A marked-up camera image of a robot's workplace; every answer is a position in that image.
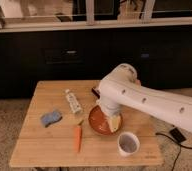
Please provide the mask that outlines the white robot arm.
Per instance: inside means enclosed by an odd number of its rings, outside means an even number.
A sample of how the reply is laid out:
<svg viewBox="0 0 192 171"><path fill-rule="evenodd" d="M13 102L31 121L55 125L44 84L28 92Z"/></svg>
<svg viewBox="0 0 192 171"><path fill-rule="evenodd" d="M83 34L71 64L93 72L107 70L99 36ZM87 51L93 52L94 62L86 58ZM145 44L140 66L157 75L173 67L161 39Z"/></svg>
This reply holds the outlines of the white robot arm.
<svg viewBox="0 0 192 171"><path fill-rule="evenodd" d="M192 97L143 87L136 83L137 71L119 64L99 83L99 106L109 117L121 106L135 108L192 133Z"/></svg>

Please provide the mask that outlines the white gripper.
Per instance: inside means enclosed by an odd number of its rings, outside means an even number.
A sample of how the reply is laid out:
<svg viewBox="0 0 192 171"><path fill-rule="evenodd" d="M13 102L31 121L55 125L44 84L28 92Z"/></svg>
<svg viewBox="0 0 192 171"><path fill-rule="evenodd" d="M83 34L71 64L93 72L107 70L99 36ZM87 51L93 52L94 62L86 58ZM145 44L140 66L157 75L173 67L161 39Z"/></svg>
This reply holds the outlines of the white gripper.
<svg viewBox="0 0 192 171"><path fill-rule="evenodd" d="M120 123L120 116L121 112L121 105L108 99L108 98L101 98L98 100L98 105L101 108L101 111L108 116L108 124L111 132L115 132L118 130L119 123Z"/></svg>

